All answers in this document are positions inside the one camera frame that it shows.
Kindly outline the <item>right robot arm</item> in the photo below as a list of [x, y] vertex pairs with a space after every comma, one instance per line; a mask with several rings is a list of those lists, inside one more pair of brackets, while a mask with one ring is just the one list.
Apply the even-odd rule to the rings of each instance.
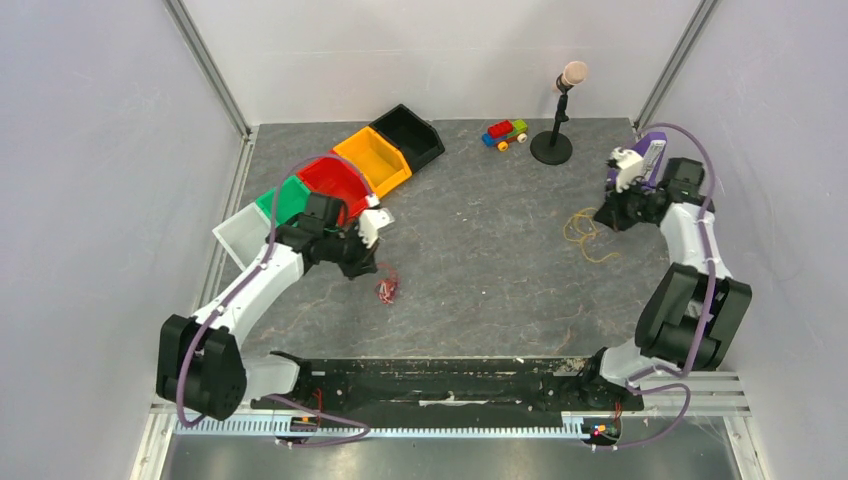
[[721, 259], [714, 205], [701, 192], [703, 164], [672, 158], [654, 186], [645, 179], [643, 164], [633, 150], [613, 152], [604, 202], [594, 219], [616, 232], [640, 223], [658, 227], [670, 264], [633, 338], [599, 350], [581, 370], [578, 396], [591, 408], [632, 396], [652, 373], [716, 370], [752, 300], [751, 286], [735, 280]]

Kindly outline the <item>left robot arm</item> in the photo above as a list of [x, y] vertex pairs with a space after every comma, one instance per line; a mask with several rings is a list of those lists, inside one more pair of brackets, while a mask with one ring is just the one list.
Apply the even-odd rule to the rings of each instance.
[[281, 352], [244, 358], [242, 346], [277, 298], [315, 265], [337, 265], [348, 279], [377, 270], [380, 232], [394, 218], [375, 196], [358, 215], [346, 218], [336, 197], [312, 193], [303, 211], [276, 226], [254, 260], [222, 293], [185, 317], [162, 325], [155, 393], [177, 407], [180, 422], [229, 418], [247, 400], [272, 394], [290, 408], [313, 398], [306, 361]]

